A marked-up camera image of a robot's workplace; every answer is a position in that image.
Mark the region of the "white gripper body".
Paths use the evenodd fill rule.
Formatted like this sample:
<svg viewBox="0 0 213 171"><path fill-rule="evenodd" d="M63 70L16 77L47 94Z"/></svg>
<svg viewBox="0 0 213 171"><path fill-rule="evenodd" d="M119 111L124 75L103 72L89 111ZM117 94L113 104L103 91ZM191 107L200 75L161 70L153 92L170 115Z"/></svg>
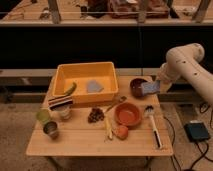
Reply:
<svg viewBox="0 0 213 171"><path fill-rule="evenodd" d="M173 82L174 82L174 74L171 67L167 63L163 63L157 72L157 80L160 81L160 91L167 92Z"/></svg>

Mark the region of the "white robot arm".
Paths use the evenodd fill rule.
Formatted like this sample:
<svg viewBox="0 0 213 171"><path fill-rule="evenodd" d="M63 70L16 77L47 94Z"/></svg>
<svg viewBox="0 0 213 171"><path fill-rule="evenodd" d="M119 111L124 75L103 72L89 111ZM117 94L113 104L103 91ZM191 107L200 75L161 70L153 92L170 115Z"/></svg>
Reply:
<svg viewBox="0 0 213 171"><path fill-rule="evenodd" d="M213 108L213 74L199 64L204 55L205 50L198 43L171 48L166 53L166 62L159 68L157 79L168 86L183 77Z"/></svg>

